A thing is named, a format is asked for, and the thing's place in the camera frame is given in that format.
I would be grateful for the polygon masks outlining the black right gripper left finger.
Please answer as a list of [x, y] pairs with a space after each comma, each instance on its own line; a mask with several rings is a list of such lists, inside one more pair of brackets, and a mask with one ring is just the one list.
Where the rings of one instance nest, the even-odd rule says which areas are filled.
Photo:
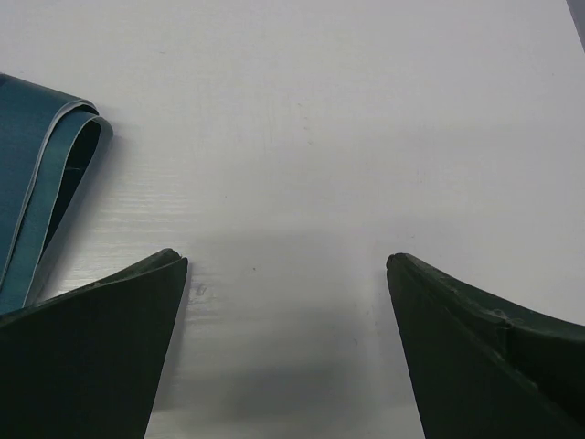
[[141, 438], [188, 261], [164, 249], [1, 318], [4, 438]]

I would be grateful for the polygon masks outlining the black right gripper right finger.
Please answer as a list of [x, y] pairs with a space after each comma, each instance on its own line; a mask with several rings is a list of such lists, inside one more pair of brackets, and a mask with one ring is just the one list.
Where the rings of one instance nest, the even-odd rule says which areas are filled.
[[388, 289], [428, 438], [581, 438], [584, 328], [407, 253]]

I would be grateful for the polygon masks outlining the blue patterned placemat cloth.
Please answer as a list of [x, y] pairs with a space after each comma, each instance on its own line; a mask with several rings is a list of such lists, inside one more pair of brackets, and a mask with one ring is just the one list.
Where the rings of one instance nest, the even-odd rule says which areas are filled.
[[37, 272], [95, 152], [112, 137], [93, 103], [1, 77], [1, 311], [37, 294]]

